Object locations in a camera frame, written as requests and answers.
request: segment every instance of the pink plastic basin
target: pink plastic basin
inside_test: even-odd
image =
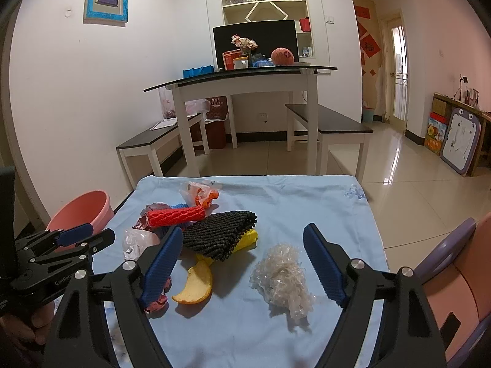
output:
[[[109,195],[105,191],[90,191],[63,206],[48,224],[48,230],[69,230],[90,223],[94,234],[104,230],[114,217]]]

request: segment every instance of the pink chair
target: pink chair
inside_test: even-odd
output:
[[[48,224],[48,230],[69,230],[90,223],[94,234],[104,230],[114,217],[109,195],[105,191],[90,191],[63,206]]]
[[[414,270],[444,339],[449,368],[461,366],[491,323],[491,213],[467,219]]]

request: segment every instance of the black monitor screen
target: black monitor screen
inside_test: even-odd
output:
[[[236,49],[232,44],[233,35],[254,40],[258,47],[252,51],[253,54],[260,53],[265,55],[266,58],[270,58],[274,50],[283,47],[288,48],[292,52],[295,62],[299,61],[295,21],[246,22],[213,28],[219,68],[225,67],[223,53]]]

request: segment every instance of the table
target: table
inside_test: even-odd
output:
[[[155,90],[160,87],[172,90],[184,156],[186,157],[190,173],[193,177],[199,177],[198,164],[196,162],[195,150],[192,145],[189,123],[186,120],[186,101],[226,95],[232,142],[236,148],[237,137],[231,95],[288,91],[289,102],[293,103],[294,91],[306,91],[309,119],[307,127],[307,173],[309,175],[315,175],[317,164],[318,120],[317,76],[329,75],[331,73],[330,71],[335,70],[337,70],[337,67],[311,66],[303,63],[298,63],[293,66],[245,68],[174,80],[145,89],[143,92]]]
[[[287,108],[286,150],[291,151],[295,140],[304,139],[303,136],[295,136],[294,120],[299,121],[306,128],[308,126],[308,112],[305,104],[287,104],[285,106]],[[358,152],[358,165],[355,177],[361,183],[363,181],[363,174],[365,173],[368,146],[373,130],[332,109],[319,105],[318,133],[321,145],[317,159],[317,174],[327,174],[329,145],[359,144],[360,150]]]
[[[193,145],[203,145],[205,154],[208,155],[210,153],[210,149],[208,148],[208,138],[206,137],[205,116],[203,114],[195,115],[193,117],[189,117],[187,122],[189,126],[199,122],[203,142],[195,142]],[[157,157],[157,150],[178,136],[179,130],[177,125],[160,128],[158,130],[151,130],[151,128],[149,128],[148,130],[143,131],[143,133],[134,136],[132,139],[116,147],[116,150],[121,156],[126,174],[133,189],[136,189],[138,181],[131,173],[127,157],[147,155],[148,159],[150,160],[150,164],[152,165],[154,175],[157,177],[163,177],[164,174],[162,173],[160,161]]]
[[[329,242],[341,245],[351,258],[375,270],[387,271],[384,248],[363,190],[347,175],[259,175],[209,177],[222,185],[213,213],[249,210],[257,215],[255,248],[235,253],[211,265],[212,295],[193,306],[179,306],[170,296],[179,293],[196,264],[193,254],[182,254],[172,272],[169,309],[151,318],[157,340],[175,368],[199,367],[314,367],[332,335],[341,309],[329,300],[303,247],[302,233],[315,223]],[[94,255],[96,274],[114,270],[123,261],[122,239],[146,205],[183,202],[182,184],[189,178],[143,178],[107,225],[116,241]],[[309,292],[316,295],[314,311],[295,324],[284,310],[270,308],[250,287],[249,278],[267,250],[289,243],[300,250],[301,267]],[[368,366],[379,329],[383,302],[374,303],[359,366]],[[106,307],[109,329],[117,340],[114,306]],[[122,342],[116,346],[121,351]],[[121,368],[131,367],[119,361]]]
[[[491,115],[488,112],[480,111],[479,109],[466,105],[463,102],[457,101],[453,98],[449,98],[446,95],[434,94],[433,97],[441,101],[444,101],[449,105],[468,111],[479,118],[479,121],[481,122],[481,133],[479,135],[479,141],[477,143],[476,152],[474,153],[472,162],[470,163],[469,170],[467,170],[467,173],[464,174],[464,177],[466,175],[473,176],[476,172],[479,159],[482,156],[491,156],[491,151],[483,151],[486,127],[488,123],[491,123]]]

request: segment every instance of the wall shelf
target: wall shelf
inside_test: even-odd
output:
[[[222,12],[224,23],[227,25],[291,19],[295,21],[299,56],[305,47],[311,47],[313,50],[312,34],[302,32],[299,22],[300,19],[309,16],[307,0],[259,0],[235,4],[227,4],[227,0],[222,0]]]

